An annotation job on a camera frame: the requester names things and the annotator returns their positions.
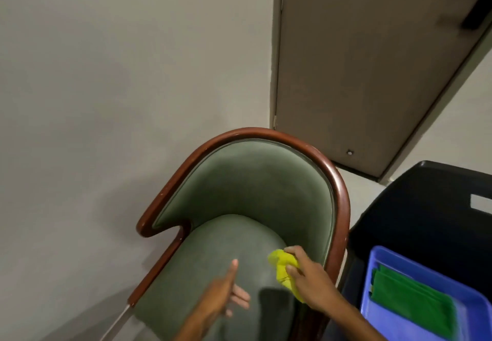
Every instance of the yellow cleaning cloth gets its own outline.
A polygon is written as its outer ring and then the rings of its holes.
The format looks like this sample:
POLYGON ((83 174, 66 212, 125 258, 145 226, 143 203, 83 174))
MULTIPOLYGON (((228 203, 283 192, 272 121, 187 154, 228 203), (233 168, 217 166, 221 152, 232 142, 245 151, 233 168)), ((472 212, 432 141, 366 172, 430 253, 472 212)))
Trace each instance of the yellow cleaning cloth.
POLYGON ((292 254, 286 253, 281 249, 274 250, 268 255, 268 262, 277 269, 277 282, 289 289, 296 298, 304 303, 303 298, 297 291, 294 280, 285 270, 286 265, 291 265, 299 268, 297 259, 292 254))

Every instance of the chair seat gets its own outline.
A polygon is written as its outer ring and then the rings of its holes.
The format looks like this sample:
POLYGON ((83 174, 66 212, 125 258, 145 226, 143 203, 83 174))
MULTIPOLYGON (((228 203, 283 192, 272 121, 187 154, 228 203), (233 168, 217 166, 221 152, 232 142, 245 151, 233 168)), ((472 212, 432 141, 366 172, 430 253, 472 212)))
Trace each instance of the chair seat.
POLYGON ((195 230, 135 305, 135 315, 163 341, 171 340, 208 283, 239 259, 236 283, 251 295, 250 309, 236 305, 219 319, 207 341, 286 341, 294 296, 275 280, 267 255, 285 242, 271 229, 242 215, 222 215, 195 230))

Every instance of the door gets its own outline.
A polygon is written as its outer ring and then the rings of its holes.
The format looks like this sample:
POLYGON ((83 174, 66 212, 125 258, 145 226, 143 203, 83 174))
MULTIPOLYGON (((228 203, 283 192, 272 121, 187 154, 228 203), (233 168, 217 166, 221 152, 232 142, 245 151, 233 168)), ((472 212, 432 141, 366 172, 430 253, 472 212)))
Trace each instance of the door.
POLYGON ((477 0, 283 0, 276 129, 379 177, 487 27, 477 0))

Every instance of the person's left hand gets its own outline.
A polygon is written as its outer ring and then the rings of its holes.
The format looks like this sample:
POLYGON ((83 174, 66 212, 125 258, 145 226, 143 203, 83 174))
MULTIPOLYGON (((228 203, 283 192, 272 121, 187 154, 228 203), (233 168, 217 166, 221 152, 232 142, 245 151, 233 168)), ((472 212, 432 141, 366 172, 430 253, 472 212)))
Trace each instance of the person's left hand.
POLYGON ((227 274, 224 277, 214 279, 196 305, 194 312, 202 317, 206 329, 215 322, 219 315, 232 316, 232 310, 226 308, 229 301, 235 302, 245 309, 249 308, 250 295, 243 288, 234 284, 237 270, 238 260, 234 259, 227 274))

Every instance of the green upholstered chair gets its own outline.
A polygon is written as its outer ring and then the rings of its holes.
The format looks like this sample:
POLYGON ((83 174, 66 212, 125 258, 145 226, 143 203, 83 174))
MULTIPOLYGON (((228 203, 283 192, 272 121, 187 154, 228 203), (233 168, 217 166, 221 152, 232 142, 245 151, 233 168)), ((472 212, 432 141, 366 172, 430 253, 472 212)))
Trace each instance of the green upholstered chair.
POLYGON ((314 147, 263 128, 230 131, 200 146, 138 222, 144 237, 181 226, 128 304, 158 338, 171 340, 207 284, 239 259, 248 311, 221 319, 206 340, 319 337, 325 319, 275 280, 267 255, 301 245, 335 282, 349 228, 345 184, 314 147))

